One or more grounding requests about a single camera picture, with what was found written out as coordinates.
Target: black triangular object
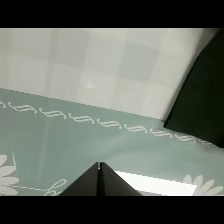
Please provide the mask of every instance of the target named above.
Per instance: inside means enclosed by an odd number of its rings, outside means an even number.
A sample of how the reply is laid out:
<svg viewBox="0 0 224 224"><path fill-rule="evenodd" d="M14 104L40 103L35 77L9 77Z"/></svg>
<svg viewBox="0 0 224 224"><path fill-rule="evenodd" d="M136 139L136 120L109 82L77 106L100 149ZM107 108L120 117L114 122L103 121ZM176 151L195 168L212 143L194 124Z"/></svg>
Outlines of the black triangular object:
<svg viewBox="0 0 224 224"><path fill-rule="evenodd" d="M60 196L96 196L97 195L98 163L91 166Z"/></svg>
<svg viewBox="0 0 224 224"><path fill-rule="evenodd" d="M104 181L104 196L141 196L106 163L100 163L100 170Z"/></svg>

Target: dark green cloth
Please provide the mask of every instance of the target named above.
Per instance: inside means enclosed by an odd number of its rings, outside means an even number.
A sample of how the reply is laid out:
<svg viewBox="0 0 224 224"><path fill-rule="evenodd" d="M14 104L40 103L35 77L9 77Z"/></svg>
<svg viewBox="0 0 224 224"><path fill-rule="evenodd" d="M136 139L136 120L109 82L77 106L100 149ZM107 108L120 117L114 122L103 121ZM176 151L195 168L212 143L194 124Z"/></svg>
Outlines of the dark green cloth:
<svg viewBox="0 0 224 224"><path fill-rule="evenodd" d="M165 128L224 148L224 30L192 66Z"/></svg>

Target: bright white strip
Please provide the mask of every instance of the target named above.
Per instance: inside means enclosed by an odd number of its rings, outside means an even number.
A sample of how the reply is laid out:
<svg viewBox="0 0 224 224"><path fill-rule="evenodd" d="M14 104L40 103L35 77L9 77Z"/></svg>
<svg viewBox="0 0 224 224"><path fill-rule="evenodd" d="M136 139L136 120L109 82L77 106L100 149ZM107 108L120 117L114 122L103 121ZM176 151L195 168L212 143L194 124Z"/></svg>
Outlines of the bright white strip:
<svg viewBox="0 0 224 224"><path fill-rule="evenodd" d="M115 171L123 180L137 191L166 196L192 196L197 186L176 181L163 180L137 174Z"/></svg>

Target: daisy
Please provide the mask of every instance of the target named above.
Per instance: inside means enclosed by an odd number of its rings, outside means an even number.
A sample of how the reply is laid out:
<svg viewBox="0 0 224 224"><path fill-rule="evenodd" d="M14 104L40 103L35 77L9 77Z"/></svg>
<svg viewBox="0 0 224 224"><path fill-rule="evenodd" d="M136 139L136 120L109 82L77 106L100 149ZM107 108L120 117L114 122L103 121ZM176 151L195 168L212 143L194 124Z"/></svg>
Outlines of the daisy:
<svg viewBox="0 0 224 224"><path fill-rule="evenodd" d="M0 155L0 196L17 195L18 192L9 186L18 183L19 179L16 177L7 177L9 174L13 173L16 168L14 166L2 166L6 160L6 155Z"/></svg>
<svg viewBox="0 0 224 224"><path fill-rule="evenodd" d="M209 180L203 184L202 175L197 176L194 180L192 180L190 175L186 175L184 177L183 183L197 185L193 196L215 196L223 190L222 186L212 188L215 180Z"/></svg>

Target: plaid pattern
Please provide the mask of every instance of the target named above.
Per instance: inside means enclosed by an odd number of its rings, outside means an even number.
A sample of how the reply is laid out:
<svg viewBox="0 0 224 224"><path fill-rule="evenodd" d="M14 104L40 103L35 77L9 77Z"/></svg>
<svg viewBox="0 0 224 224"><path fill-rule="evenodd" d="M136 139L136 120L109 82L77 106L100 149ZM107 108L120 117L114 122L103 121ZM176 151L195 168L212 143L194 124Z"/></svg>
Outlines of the plaid pattern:
<svg viewBox="0 0 224 224"><path fill-rule="evenodd" d="M163 119L202 32L0 29L0 87Z"/></svg>

